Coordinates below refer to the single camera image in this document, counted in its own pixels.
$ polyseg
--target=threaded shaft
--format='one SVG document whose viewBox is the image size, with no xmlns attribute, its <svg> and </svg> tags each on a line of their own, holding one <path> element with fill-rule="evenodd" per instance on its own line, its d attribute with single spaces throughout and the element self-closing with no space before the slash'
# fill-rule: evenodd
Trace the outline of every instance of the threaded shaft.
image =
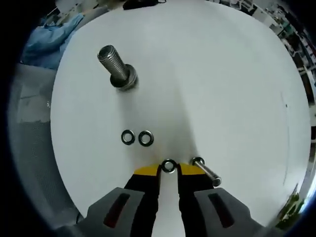
<svg viewBox="0 0 316 237">
<path fill-rule="evenodd" d="M 100 52 L 98 53 L 98 59 L 115 79 L 128 79 L 129 70 L 121 60 L 113 45 L 107 45 L 101 48 Z"/>
</svg>

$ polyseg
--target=hex socket bolt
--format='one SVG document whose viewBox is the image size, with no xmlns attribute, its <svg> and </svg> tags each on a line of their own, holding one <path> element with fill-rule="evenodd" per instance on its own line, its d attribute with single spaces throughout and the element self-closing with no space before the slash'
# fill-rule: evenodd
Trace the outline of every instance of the hex socket bolt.
<svg viewBox="0 0 316 237">
<path fill-rule="evenodd" d="M 138 77 L 135 69 L 131 65 L 123 63 L 113 45 L 101 48 L 98 59 L 111 74 L 112 86 L 124 91 L 133 88 L 137 83 Z"/>
<path fill-rule="evenodd" d="M 214 173 L 211 169 L 209 169 L 205 165 L 205 161 L 203 160 L 203 158 L 194 157 L 191 159 L 190 163 L 191 163 L 191 165 L 195 165 L 195 166 L 199 167 L 200 169 L 202 169 L 205 172 L 205 174 L 211 179 L 214 187 L 218 187 L 221 185 L 222 178 L 219 177 L 216 173 Z"/>
</svg>

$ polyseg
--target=white tabletop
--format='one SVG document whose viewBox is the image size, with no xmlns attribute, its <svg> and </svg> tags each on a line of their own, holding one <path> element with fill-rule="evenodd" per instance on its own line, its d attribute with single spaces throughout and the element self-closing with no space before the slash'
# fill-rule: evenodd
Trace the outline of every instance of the white tabletop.
<svg viewBox="0 0 316 237">
<path fill-rule="evenodd" d="M 108 44 L 136 69 L 137 89 L 111 86 L 97 59 Z M 149 130 L 155 141 L 127 146 L 120 140 L 125 129 Z M 302 81 L 277 36 L 242 12 L 205 1 L 96 18 L 71 39 L 53 90 L 56 161 L 83 216 L 124 187 L 134 169 L 201 156 L 222 177 L 221 187 L 266 225 L 304 178 L 310 132 Z M 153 236 L 184 236 L 176 176 L 162 176 Z"/>
</svg>

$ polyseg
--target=metal rod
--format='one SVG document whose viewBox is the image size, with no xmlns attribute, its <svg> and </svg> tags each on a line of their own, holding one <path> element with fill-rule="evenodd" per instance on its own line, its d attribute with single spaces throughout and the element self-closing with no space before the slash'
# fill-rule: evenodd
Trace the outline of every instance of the metal rod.
<svg viewBox="0 0 316 237">
<path fill-rule="evenodd" d="M 204 164 L 204 160 L 201 157 L 194 157 L 191 160 L 192 165 L 195 165 L 202 169 L 205 174 L 212 180 L 213 186 L 217 187 L 222 183 L 222 178 L 214 173 L 210 168 Z"/>
</svg>

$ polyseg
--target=metal washer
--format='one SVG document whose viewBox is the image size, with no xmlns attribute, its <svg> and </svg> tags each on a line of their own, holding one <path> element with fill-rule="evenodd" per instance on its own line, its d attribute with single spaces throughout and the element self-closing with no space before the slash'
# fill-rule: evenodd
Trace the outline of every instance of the metal washer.
<svg viewBox="0 0 316 237">
<path fill-rule="evenodd" d="M 142 138 L 143 136 L 148 135 L 150 137 L 149 142 L 145 143 L 143 142 Z M 148 147 L 150 146 L 152 143 L 154 143 L 154 136 L 150 131 L 142 131 L 139 135 L 138 135 L 138 141 L 140 143 L 140 145 L 144 146 L 144 147 Z"/>
<path fill-rule="evenodd" d="M 126 141 L 125 140 L 125 135 L 126 134 L 130 134 L 131 136 L 132 136 L 132 139 L 130 140 L 130 141 Z M 132 130 L 129 130 L 129 129 L 127 129 L 127 130 L 124 130 L 123 132 L 122 132 L 122 135 L 120 136 L 120 139 L 122 140 L 122 142 L 125 144 L 125 145 L 131 145 L 131 144 L 133 144 L 134 142 L 135 142 L 135 134 L 134 134 L 134 132 L 132 131 Z"/>
<path fill-rule="evenodd" d="M 167 163 L 171 163 L 173 165 L 172 169 L 167 169 L 165 167 L 165 165 Z M 176 169 L 177 169 L 177 162 L 175 162 L 174 160 L 172 159 L 165 159 L 162 163 L 161 163 L 161 169 L 165 172 L 165 173 L 168 173 L 168 174 L 171 174 L 173 173 Z"/>
</svg>

